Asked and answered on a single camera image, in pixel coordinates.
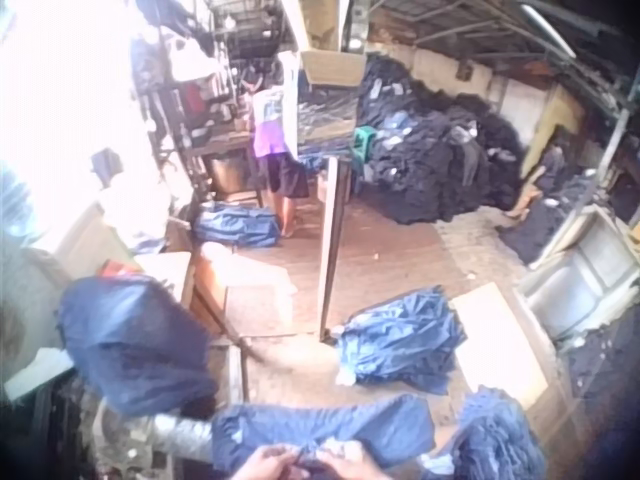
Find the metal machine part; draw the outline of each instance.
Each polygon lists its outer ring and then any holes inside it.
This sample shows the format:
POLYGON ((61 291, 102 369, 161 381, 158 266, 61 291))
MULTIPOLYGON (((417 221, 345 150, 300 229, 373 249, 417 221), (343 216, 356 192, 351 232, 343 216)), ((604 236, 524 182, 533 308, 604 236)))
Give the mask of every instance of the metal machine part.
POLYGON ((640 260, 625 228, 600 207, 585 208, 553 256, 522 280, 519 294, 557 347, 633 303, 640 260))
POLYGON ((167 414, 124 417, 103 399, 92 433, 96 456, 121 471, 154 469, 154 452, 211 462, 211 424, 206 421, 167 414))

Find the denim fabric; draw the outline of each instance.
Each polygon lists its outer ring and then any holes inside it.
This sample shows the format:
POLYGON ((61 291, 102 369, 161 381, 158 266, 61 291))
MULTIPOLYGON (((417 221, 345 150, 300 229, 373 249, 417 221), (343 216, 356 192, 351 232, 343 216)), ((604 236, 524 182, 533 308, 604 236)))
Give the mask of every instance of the denim fabric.
POLYGON ((88 277, 65 291, 58 322, 78 371, 125 415, 211 397, 207 332, 145 275, 88 277))
POLYGON ((543 480, 546 461, 520 404, 502 390, 480 387, 459 415, 454 478, 543 480))
POLYGON ((247 208, 219 202, 201 205, 195 232, 202 241, 240 247, 271 247, 280 238, 276 216, 268 208, 247 208))
POLYGON ((466 336, 440 287, 354 316, 338 339, 341 369, 358 383, 403 381, 444 395, 454 351, 466 336))
POLYGON ((362 442, 386 469, 431 450, 433 432, 426 401, 414 395, 334 409, 238 405, 213 417, 212 463, 233 473, 256 448, 286 443, 302 448, 299 464, 320 479, 326 472, 313 454, 329 438, 362 442))

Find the wooden board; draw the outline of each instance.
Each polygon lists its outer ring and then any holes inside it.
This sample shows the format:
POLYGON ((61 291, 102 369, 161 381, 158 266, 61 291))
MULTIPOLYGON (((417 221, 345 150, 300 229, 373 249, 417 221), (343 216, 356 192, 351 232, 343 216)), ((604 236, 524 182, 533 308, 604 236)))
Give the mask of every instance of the wooden board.
POLYGON ((467 334, 456 350, 471 391, 500 388, 526 410, 548 383, 518 321, 495 283, 452 301, 467 334))

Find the green stool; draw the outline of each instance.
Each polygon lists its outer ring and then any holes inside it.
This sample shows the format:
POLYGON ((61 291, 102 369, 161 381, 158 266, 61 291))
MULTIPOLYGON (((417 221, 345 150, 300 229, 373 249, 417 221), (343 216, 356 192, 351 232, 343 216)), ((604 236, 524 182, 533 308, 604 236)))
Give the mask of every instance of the green stool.
POLYGON ((353 156, 361 165, 369 160, 369 148, 371 148, 371 140, 376 134, 373 127, 358 127, 353 134, 353 156))

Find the metal frame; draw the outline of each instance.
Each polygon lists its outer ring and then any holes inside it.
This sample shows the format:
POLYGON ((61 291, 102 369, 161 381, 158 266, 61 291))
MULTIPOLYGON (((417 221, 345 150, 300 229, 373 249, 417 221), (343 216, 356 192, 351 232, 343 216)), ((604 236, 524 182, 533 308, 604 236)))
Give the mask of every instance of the metal frame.
POLYGON ((480 28, 489 27, 491 25, 496 25, 496 24, 497 24, 497 19, 492 19, 492 20, 484 20, 482 22, 470 23, 468 25, 462 25, 460 27, 449 28, 447 30, 442 30, 440 32, 432 33, 431 35, 425 35, 424 37, 420 37, 414 42, 414 45, 418 45, 420 43, 424 43, 429 40, 435 40, 437 38, 453 35, 454 33, 469 32, 471 30, 478 30, 480 28))

